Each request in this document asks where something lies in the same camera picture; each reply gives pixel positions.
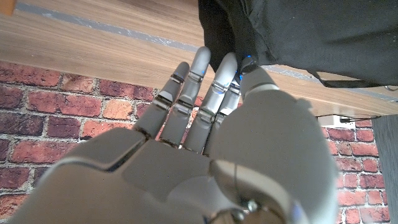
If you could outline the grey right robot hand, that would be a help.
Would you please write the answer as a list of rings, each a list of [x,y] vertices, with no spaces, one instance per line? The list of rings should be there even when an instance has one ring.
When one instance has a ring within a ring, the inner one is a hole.
[[[11,223],[334,223],[338,172],[310,103],[226,54],[197,114],[207,47],[131,129],[79,144]]]

